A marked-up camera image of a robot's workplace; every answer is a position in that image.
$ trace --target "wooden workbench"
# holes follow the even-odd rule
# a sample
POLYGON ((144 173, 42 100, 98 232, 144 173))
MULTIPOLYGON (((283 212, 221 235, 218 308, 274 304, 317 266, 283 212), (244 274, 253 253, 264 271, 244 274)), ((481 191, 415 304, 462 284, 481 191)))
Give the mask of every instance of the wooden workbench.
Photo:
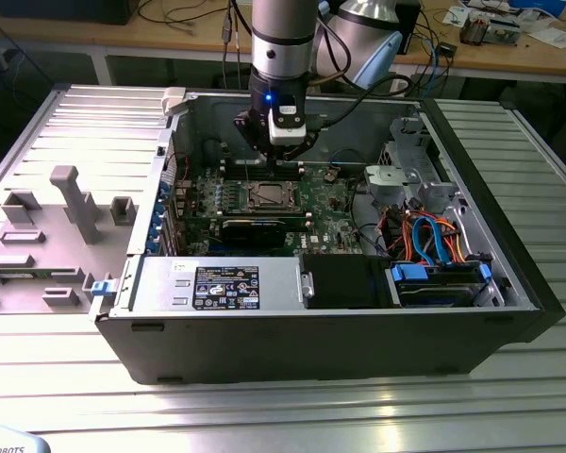
MULTIPOLYGON (((195 0, 163 0, 166 9, 192 5, 195 0)), ((458 47, 451 75, 482 76, 520 80, 539 80, 566 83, 566 49, 539 42, 523 35, 517 46, 486 44, 464 45, 459 42, 459 28, 442 25, 443 8, 453 0, 424 0, 425 14, 441 41, 458 47)), ((199 8, 179 11, 175 17, 184 18, 223 8, 225 0, 208 0, 199 8)), ((246 18, 251 7, 241 6, 246 18)), ((159 0, 149 4, 143 13, 162 20, 159 0)), ((213 59, 222 57, 221 30, 224 12, 217 12, 195 21, 192 33, 164 24, 154 24, 135 15, 128 25, 99 25, 32 19, 3 19, 0 25, 21 46, 39 50, 79 52, 92 57, 99 82, 112 83, 105 56, 127 55, 172 59, 213 59)), ((566 20, 566 11, 562 15, 566 20)), ((0 46, 10 44, 0 34, 0 46)), ((242 60, 250 61, 251 40, 241 31, 242 60)), ((428 63, 428 55, 419 40, 413 40, 406 55, 397 56, 393 69, 411 75, 421 72, 420 65, 428 63)))

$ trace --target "connector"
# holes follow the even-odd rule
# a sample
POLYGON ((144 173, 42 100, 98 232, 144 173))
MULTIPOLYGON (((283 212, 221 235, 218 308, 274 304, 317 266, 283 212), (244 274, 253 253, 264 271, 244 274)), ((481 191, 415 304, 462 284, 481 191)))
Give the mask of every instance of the connector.
POLYGON ((230 13, 225 14, 225 19, 223 20, 223 43, 230 43, 232 37, 233 21, 231 20, 230 13))

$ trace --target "blue plastic clip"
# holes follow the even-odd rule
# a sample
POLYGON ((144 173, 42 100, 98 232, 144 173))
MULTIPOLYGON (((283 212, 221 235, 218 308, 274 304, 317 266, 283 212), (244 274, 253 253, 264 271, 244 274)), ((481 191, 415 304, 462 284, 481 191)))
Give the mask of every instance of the blue plastic clip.
POLYGON ((392 267, 394 281, 427 280, 427 271, 422 264, 396 264, 392 267))
POLYGON ((151 216, 151 224, 151 227, 161 227, 161 224, 163 224, 163 219, 160 219, 156 213, 153 213, 153 215, 151 216))
POLYGON ((154 227, 149 227, 149 238, 157 239, 159 232, 154 227))
POLYGON ((171 191, 172 191, 172 188, 170 187, 170 184, 168 184, 165 181, 159 182, 159 197, 160 198, 170 195, 171 191))
POLYGON ((97 280, 91 286, 92 296, 97 295, 114 295, 117 293, 118 280, 97 280))
POLYGON ((147 243, 144 245, 145 250, 148 250, 151 253, 157 253, 158 252, 158 245, 156 243, 154 243, 153 241, 147 241, 147 243))
POLYGON ((480 264, 480 274, 482 274, 482 277, 487 280, 490 281, 492 278, 492 272, 491 272, 491 268, 489 267, 488 264, 480 264))
POLYGON ((166 211, 166 207, 161 205, 160 203, 156 203, 153 207, 153 211, 157 214, 163 214, 166 211))

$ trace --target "electronic component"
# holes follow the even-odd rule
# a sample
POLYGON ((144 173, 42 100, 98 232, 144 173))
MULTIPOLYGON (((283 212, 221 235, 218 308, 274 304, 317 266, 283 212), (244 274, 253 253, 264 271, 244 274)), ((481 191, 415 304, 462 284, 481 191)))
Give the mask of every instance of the electronic component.
POLYGON ((459 38, 464 44, 480 45, 489 28, 489 18, 478 12, 471 12, 459 31, 459 38))
POLYGON ((276 220, 228 220, 223 222, 222 243, 234 248, 282 247, 286 228, 276 220))
POLYGON ((390 262, 364 255, 302 255, 311 281, 307 309, 375 309, 391 305, 386 269, 390 262))
POLYGON ((491 44, 516 45, 521 34, 522 30, 514 19, 495 17, 489 20, 489 27, 482 41, 491 44))
POLYGON ((477 261, 443 266, 399 263, 392 277, 405 308, 470 307, 491 281, 491 269, 477 261))
POLYGON ((259 212, 301 212, 295 206, 291 182, 258 182, 250 184, 247 198, 249 210, 259 212))
POLYGON ((336 182, 339 173, 340 173, 339 168, 328 167, 325 176, 323 176, 323 181, 326 182, 327 184, 333 184, 334 182, 336 182))
POLYGON ((436 54, 439 57, 447 57, 448 59, 452 59, 457 52, 457 46, 453 44, 449 44, 448 42, 440 42, 436 46, 436 54))

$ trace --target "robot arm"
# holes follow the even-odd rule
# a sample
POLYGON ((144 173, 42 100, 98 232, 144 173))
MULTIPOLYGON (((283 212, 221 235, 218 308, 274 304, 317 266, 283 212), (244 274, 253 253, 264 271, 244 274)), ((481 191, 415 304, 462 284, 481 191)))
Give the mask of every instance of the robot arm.
MULTIPOLYGON (((319 72, 327 71, 325 79, 336 74, 331 63, 325 63, 325 58, 330 61, 330 56, 323 44, 323 34, 318 45, 314 42, 318 3, 318 0, 253 2, 251 108, 235 118, 235 126, 270 163, 291 160, 307 151, 321 129, 319 116, 306 115, 304 108, 308 86, 315 84, 310 81, 311 66, 319 72)), ((368 37, 367 52, 357 51, 358 57, 351 66, 352 77, 362 87, 388 71, 400 45, 398 32, 396 45, 384 44, 390 41, 390 29, 398 22, 394 4, 395 0, 349 0, 340 8, 344 17, 333 16, 330 21, 344 35, 342 40, 350 42, 355 49, 364 44, 361 39, 368 37)), ((332 51, 339 53, 340 45, 336 43, 332 51)), ((342 56, 339 61, 345 63, 346 59, 347 56, 342 56)))

